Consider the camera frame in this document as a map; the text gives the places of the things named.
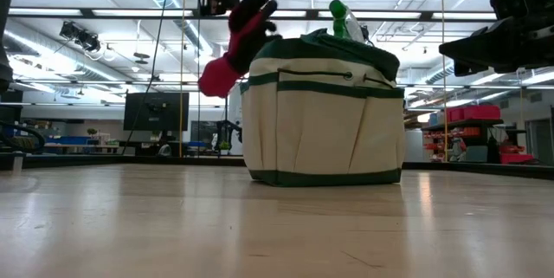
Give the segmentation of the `blue storage bin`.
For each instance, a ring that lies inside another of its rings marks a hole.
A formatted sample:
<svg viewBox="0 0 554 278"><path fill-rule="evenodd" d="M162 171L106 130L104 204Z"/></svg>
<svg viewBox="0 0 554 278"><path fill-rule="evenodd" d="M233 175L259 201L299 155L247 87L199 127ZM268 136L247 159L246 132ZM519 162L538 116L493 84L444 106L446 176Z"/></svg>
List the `blue storage bin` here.
<svg viewBox="0 0 554 278"><path fill-rule="evenodd" d="M86 145L89 140L89 136L60 136L48 138L47 143L57 145Z"/></svg>

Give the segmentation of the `black frame crossbar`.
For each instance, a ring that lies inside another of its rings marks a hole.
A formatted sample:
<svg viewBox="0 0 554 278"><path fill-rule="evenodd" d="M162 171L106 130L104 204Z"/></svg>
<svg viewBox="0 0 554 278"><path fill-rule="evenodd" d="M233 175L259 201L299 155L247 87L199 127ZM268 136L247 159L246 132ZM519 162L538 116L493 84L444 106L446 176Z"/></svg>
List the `black frame crossbar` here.
<svg viewBox="0 0 554 278"><path fill-rule="evenodd" d="M352 14L363 22L424 22L438 23L492 23L496 16L483 11L408 11L408 10L354 10ZM9 9L9 17L17 18L59 18L59 19L200 19L198 10L183 9L94 9L94 8L23 8ZM273 18L282 21L329 21L329 10L276 10Z"/></svg>

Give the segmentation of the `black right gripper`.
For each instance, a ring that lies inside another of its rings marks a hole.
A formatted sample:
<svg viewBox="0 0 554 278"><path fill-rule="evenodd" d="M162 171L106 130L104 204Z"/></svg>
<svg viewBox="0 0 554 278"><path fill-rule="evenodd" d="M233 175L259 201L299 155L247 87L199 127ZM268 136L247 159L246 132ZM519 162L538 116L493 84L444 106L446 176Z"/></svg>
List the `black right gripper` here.
<svg viewBox="0 0 554 278"><path fill-rule="evenodd" d="M479 29L439 46L439 52L454 61L455 76L478 74L488 67L506 74L554 66L554 11L510 17L495 30Z"/></svg>

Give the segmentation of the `green clear spray bottle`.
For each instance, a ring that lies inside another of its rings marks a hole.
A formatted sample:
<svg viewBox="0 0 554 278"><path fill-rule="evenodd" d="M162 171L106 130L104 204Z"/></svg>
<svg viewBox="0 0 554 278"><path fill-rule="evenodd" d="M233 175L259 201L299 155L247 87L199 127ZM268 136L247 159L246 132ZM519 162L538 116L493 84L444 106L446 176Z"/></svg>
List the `green clear spray bottle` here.
<svg viewBox="0 0 554 278"><path fill-rule="evenodd" d="M332 0L329 11L333 18L333 34L336 37L366 43L362 27L351 10L340 0Z"/></svg>

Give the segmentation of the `red and black garden glove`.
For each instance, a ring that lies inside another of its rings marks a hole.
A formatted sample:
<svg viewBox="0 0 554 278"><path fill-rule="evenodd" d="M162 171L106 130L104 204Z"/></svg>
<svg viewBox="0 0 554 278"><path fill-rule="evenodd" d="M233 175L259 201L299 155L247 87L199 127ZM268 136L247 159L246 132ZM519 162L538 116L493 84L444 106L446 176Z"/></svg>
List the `red and black garden glove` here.
<svg viewBox="0 0 554 278"><path fill-rule="evenodd" d="M281 39L269 17L277 10L276 0L242 0L229 15L229 48L220 58L204 67L198 80L206 96L225 98L235 82L249 72L263 46Z"/></svg>

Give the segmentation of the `silver ventilation duct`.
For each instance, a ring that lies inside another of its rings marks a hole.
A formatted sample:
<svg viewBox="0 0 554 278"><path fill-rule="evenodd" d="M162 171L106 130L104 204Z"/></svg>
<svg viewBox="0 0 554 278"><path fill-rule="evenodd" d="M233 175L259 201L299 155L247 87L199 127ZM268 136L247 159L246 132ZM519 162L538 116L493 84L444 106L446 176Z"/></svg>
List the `silver ventilation duct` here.
<svg viewBox="0 0 554 278"><path fill-rule="evenodd" d="M123 74L99 61L93 61L82 51L70 48L67 44L56 42L20 23L8 21L4 34L32 48L39 55L39 63L52 68L55 72L70 74L74 71L89 71L109 81L125 79Z"/></svg>
<svg viewBox="0 0 554 278"><path fill-rule="evenodd" d="M434 69L430 75L426 78L425 83L428 85L434 85L438 81L443 81L444 78L454 73L454 65L447 64L444 68L440 67Z"/></svg>

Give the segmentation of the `black background screen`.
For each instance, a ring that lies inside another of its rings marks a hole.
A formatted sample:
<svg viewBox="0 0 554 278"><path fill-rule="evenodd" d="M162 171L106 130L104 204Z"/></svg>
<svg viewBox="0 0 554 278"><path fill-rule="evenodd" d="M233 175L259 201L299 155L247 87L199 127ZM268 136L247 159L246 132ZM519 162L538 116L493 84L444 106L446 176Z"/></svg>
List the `black background screen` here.
<svg viewBox="0 0 554 278"><path fill-rule="evenodd" d="M211 143L215 133L215 121L192 120L190 123L190 141Z"/></svg>

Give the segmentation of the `black shelf with red bins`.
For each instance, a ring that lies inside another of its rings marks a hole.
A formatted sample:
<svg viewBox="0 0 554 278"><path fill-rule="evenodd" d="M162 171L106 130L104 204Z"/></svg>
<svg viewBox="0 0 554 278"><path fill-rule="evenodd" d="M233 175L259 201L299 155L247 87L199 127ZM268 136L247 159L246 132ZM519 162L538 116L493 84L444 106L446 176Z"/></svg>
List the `black shelf with red bins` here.
<svg viewBox="0 0 554 278"><path fill-rule="evenodd" d="M452 107L430 114L422 129L424 158L436 163L529 164L535 158L519 143L521 133L504 123L495 105Z"/></svg>

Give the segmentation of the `black computer monitor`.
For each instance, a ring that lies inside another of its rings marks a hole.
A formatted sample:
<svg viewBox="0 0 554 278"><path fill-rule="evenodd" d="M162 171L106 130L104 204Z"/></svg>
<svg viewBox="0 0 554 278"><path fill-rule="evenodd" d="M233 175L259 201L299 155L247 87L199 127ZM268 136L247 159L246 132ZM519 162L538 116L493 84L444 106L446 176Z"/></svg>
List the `black computer monitor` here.
<svg viewBox="0 0 554 278"><path fill-rule="evenodd" d="M189 93L134 93L126 96L126 131L187 131Z"/></svg>

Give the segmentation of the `cream and green gardening bag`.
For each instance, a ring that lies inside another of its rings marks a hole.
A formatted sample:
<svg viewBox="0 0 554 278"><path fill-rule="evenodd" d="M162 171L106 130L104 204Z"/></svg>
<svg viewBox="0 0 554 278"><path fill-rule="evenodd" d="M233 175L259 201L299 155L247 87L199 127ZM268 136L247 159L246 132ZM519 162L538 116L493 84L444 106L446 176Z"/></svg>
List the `cream and green gardening bag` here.
<svg viewBox="0 0 554 278"><path fill-rule="evenodd" d="M400 62L318 29L266 44L241 84L242 152L280 187L394 184L405 153Z"/></svg>

